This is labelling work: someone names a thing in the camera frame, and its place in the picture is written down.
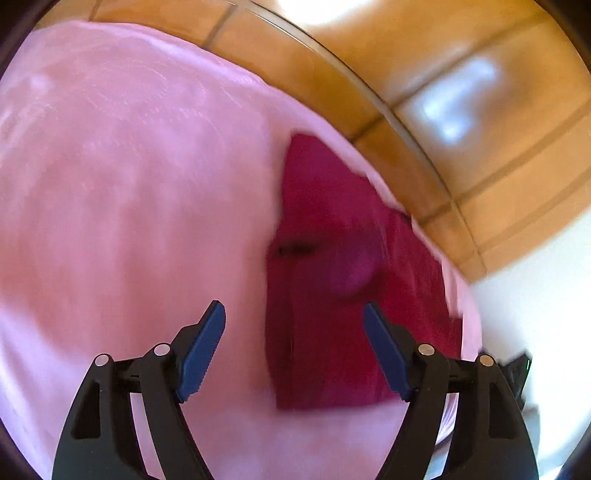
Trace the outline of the wooden wardrobe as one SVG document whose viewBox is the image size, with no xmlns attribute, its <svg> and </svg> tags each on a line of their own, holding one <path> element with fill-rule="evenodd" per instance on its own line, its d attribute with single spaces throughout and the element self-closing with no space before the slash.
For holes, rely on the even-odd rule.
<svg viewBox="0 0 591 480">
<path fill-rule="evenodd" d="M 542 1 L 61 1 L 256 73 L 327 119 L 472 281 L 590 209 L 590 56 Z"/>
</svg>

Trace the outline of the crimson red garment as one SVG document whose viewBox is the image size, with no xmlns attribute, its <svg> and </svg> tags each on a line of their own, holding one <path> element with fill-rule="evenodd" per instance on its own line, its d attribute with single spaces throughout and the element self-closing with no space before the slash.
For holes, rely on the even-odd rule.
<svg viewBox="0 0 591 480">
<path fill-rule="evenodd" d="M 315 136 L 290 140 L 266 257 L 266 360 L 281 410 L 363 407 L 393 396 L 363 330 L 376 303 L 420 342 L 459 358 L 462 319 L 411 218 Z"/>
</svg>

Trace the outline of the pink bed sheet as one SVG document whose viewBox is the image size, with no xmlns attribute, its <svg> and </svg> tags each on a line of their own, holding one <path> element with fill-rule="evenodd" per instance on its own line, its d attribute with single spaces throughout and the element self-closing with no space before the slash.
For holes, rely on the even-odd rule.
<svg viewBox="0 0 591 480">
<path fill-rule="evenodd" d="M 76 21 L 20 47 L 1 81 L 1 418 L 41 477 L 95 356 L 140 356 L 215 299 L 228 323 L 184 406 L 214 477 L 376 476 L 405 403 L 273 402 L 264 257 L 295 131 L 396 205 L 322 117 L 191 43 Z"/>
</svg>

